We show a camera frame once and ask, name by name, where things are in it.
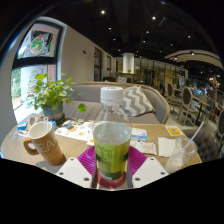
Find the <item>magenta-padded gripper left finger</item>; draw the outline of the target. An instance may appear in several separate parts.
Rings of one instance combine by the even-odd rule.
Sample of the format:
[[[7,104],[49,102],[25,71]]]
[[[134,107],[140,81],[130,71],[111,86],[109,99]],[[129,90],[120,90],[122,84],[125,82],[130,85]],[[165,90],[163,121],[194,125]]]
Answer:
[[[81,187],[95,188],[98,182],[95,148],[88,148],[78,157],[70,157],[56,175]]]

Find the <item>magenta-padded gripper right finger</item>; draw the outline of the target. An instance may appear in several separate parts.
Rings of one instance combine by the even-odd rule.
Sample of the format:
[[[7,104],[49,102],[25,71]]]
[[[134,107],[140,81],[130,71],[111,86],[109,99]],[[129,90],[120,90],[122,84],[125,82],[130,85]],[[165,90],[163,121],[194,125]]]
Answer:
[[[127,185],[140,188],[157,181],[168,173],[155,157],[146,157],[136,148],[129,147],[127,162]]]

